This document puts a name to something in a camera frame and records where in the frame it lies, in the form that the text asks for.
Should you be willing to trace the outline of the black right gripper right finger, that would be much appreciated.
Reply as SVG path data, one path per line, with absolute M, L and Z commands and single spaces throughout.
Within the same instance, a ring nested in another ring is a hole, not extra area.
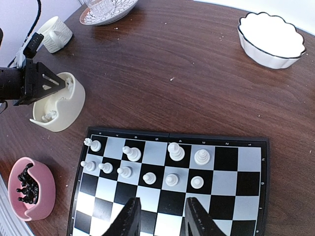
M 185 200 L 181 236 L 225 236 L 196 197 Z

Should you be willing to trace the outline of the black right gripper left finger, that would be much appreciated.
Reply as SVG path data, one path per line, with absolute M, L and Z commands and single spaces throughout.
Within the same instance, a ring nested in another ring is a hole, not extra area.
M 141 231 L 140 198 L 130 198 L 102 236 L 139 236 Z

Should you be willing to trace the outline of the white rook corner piece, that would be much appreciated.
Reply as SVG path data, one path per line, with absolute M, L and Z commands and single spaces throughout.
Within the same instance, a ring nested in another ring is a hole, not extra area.
M 84 145 L 88 146 L 92 151 L 98 152 L 101 149 L 101 143 L 98 140 L 92 140 L 90 138 L 84 139 Z

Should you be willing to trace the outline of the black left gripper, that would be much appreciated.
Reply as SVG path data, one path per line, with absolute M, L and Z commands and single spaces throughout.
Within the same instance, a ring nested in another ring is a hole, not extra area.
M 34 33 L 19 49 L 14 60 L 15 67 L 22 73 L 21 95 L 14 106 L 30 105 L 66 87 L 65 80 L 33 58 L 44 36 Z

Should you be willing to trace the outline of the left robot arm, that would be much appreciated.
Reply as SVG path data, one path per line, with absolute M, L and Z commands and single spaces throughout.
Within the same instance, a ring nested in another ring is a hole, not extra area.
M 42 34 L 34 33 L 22 53 L 26 57 L 22 67 L 0 69 L 0 102 L 8 106 L 30 105 L 66 87 L 65 81 L 41 62 L 33 62 Z

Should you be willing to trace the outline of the white chess piece tall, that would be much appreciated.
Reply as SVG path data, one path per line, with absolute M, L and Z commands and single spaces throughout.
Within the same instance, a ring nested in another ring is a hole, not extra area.
M 178 143 L 170 143 L 167 148 L 169 156 L 173 161 L 181 161 L 185 156 L 184 149 Z
M 210 153 L 206 149 L 200 149 L 194 155 L 194 160 L 198 165 L 206 165 L 210 158 Z

